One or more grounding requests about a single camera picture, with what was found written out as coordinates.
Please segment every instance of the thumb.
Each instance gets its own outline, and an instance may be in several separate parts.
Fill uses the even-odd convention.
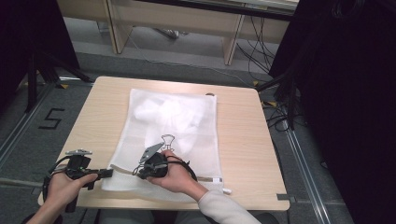
[[[150,182],[151,184],[160,186],[161,182],[163,181],[163,179],[162,178],[155,178],[155,177],[148,176],[147,177],[147,181]]]
[[[97,177],[98,174],[84,175],[82,178],[79,179],[79,183],[81,186],[84,186],[85,184],[94,181]]]

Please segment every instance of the human hand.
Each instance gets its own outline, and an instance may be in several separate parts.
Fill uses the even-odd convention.
[[[53,223],[66,206],[78,196],[79,190],[94,181],[97,176],[97,174],[84,175],[80,179],[72,180],[65,173],[53,175],[49,182],[47,200],[27,223]]]
[[[49,182],[47,201],[56,202],[60,206],[66,206],[78,196],[79,190],[84,185],[94,181],[97,176],[97,174],[90,174],[73,180],[65,173],[53,175]]]
[[[181,161],[178,160],[177,155],[175,155],[171,150],[165,150],[162,154],[169,161]],[[169,163],[168,164],[168,173],[165,177],[156,178],[156,177],[148,177],[147,180],[155,185],[168,189],[175,193],[185,193],[191,196],[195,201],[199,201],[205,193],[207,193],[207,189],[192,179],[190,173],[180,164]]]

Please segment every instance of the sleeve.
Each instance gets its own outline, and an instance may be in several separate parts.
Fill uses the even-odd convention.
[[[219,224],[260,224],[239,203],[218,191],[208,191],[198,202],[198,206],[204,215],[213,218]]]

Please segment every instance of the black cable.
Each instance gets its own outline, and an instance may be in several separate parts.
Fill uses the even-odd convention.
[[[341,21],[354,21],[356,20],[363,9],[365,0],[354,0],[353,7],[345,13],[345,4],[348,1],[338,0],[332,7],[332,16]]]
[[[52,172],[55,170],[55,168],[56,168],[62,161],[68,160],[68,159],[70,159],[70,158],[72,158],[72,157],[71,157],[71,156],[65,156],[65,157],[61,158],[60,160],[58,160],[55,164],[53,164],[52,167],[49,169],[49,175],[52,174]]]
[[[79,222],[78,222],[78,224],[81,224],[81,223],[82,223],[82,221],[84,220],[84,217],[85,217],[85,215],[87,214],[87,211],[88,211],[88,209],[87,209],[87,208],[86,208],[86,209],[84,209],[84,213],[82,214],[81,218],[79,219]]]
[[[261,19],[260,34],[257,33],[257,29],[256,29],[256,26],[254,25],[253,17],[250,17],[250,20],[251,20],[251,23],[253,25],[253,29],[254,29],[254,32],[256,34],[256,37],[257,37],[257,42],[260,43],[260,46],[262,47],[262,55],[264,56],[264,60],[265,60],[265,63],[267,65],[266,68],[269,71],[271,69],[271,64],[270,64],[270,62],[268,60],[268,55],[265,53],[265,49],[264,49],[264,46],[263,46],[264,41],[263,41],[262,31],[263,31],[263,28],[264,28],[264,18]]]
[[[236,44],[236,46],[238,46],[238,48],[242,51],[242,53],[249,59],[249,65],[250,65],[250,61],[253,61],[257,66],[260,67],[260,69],[261,69],[262,71],[264,71],[265,73],[268,74],[269,70],[268,70],[262,63],[260,63],[259,60],[257,60],[257,59],[255,59],[255,58],[251,57],[246,51],[244,51],[244,50],[241,48],[241,46],[239,46],[239,44]]]

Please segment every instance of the gray floor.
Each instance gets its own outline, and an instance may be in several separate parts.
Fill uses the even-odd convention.
[[[120,55],[111,48],[107,32],[99,32],[96,22],[65,19],[72,38],[81,70],[92,78],[98,76],[138,77],[146,79],[196,82],[215,85],[251,88],[253,81],[260,83],[271,78],[248,59],[240,50],[235,52],[233,64],[224,65],[221,38],[210,35],[187,34],[178,40],[171,40],[150,28],[135,27],[131,40]],[[238,40],[240,46],[251,52],[246,40]],[[267,44],[267,48],[276,53],[277,45]],[[61,76],[70,76],[59,70]],[[0,223],[20,223],[24,217],[33,213],[39,188],[32,186],[12,186],[5,179],[39,183],[43,174],[59,155],[68,133],[82,108],[91,87],[82,82],[68,82],[67,89],[50,87],[32,121],[12,148],[6,162],[0,166]],[[275,89],[260,93],[264,101],[273,101]],[[15,98],[0,117],[0,143],[7,140],[12,129],[23,116],[26,105],[26,86],[16,91]],[[62,108],[63,112],[54,112],[61,119],[54,130],[40,129],[40,126],[53,125],[45,120],[52,108]],[[278,115],[273,108],[264,108],[267,119]],[[320,197],[326,206],[331,223],[353,223],[347,208],[335,186],[331,175],[320,165],[319,150],[312,139],[304,118],[296,120],[296,135],[307,165],[316,182]],[[310,201],[305,182],[291,150],[285,132],[270,128],[279,153],[280,164],[289,196],[294,200],[290,206],[290,223],[320,223]],[[76,213],[64,217],[65,223],[93,223],[96,210],[79,208]],[[273,212],[282,224],[287,222],[286,212]]]

